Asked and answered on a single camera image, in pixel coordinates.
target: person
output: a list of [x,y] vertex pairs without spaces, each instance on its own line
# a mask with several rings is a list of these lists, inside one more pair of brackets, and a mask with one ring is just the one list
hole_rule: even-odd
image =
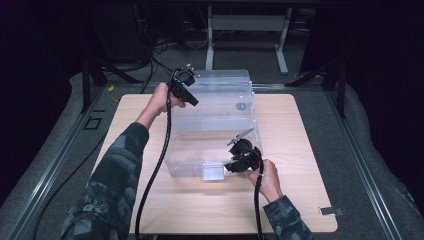
[[[160,83],[135,122],[108,148],[80,196],[76,210],[65,219],[61,239],[128,238],[143,150],[153,121],[167,111],[167,92],[167,85]],[[185,103],[172,94],[170,100],[171,107],[185,107]],[[256,183],[257,171],[247,170],[243,174]],[[264,160],[260,192],[269,202],[264,210],[278,239],[312,238],[299,212],[283,195],[277,169],[270,160]]]

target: light wood tabletop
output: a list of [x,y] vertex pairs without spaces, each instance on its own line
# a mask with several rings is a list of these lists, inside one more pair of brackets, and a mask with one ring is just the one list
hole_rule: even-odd
[[[97,163],[119,134],[135,121],[150,96],[129,94],[122,97]],[[300,211],[312,232],[336,231],[335,216],[319,212],[320,207],[331,204],[293,96],[257,94],[255,112],[263,158],[275,162],[283,193]],[[149,131],[130,233],[134,233],[141,197],[162,151],[166,121],[166,114],[161,114]],[[143,209],[140,232],[255,234],[253,194],[252,183],[243,176],[229,176],[216,182],[203,181],[201,177],[172,177],[167,166],[162,164]],[[260,195],[259,202],[263,232],[271,233],[273,230],[262,209],[267,201]]]

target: sleeve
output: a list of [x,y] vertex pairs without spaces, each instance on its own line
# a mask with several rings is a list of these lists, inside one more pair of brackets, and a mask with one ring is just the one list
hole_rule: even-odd
[[275,239],[313,239],[299,211],[287,196],[264,206],[264,210],[274,229]]
[[132,123],[109,147],[65,220],[62,239],[127,239],[149,132]]

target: white desk frame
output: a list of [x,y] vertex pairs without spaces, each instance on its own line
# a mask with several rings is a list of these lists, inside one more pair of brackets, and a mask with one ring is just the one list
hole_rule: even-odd
[[255,15],[213,15],[212,7],[208,7],[208,53],[206,56],[206,70],[213,68],[213,31],[214,30],[239,30],[239,31],[278,31],[281,32],[278,45],[275,45],[280,72],[288,74],[287,64],[284,59],[283,46],[286,41],[287,30],[290,23],[292,9],[288,8],[286,15],[255,16]]

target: clear plastic container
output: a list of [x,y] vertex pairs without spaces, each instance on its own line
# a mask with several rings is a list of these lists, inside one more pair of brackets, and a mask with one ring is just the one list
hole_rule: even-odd
[[254,100],[247,70],[196,71],[199,77],[188,90],[199,100],[193,107],[173,108],[172,130],[164,162],[175,177],[222,180],[231,162],[227,143],[254,128],[244,138],[262,151]]

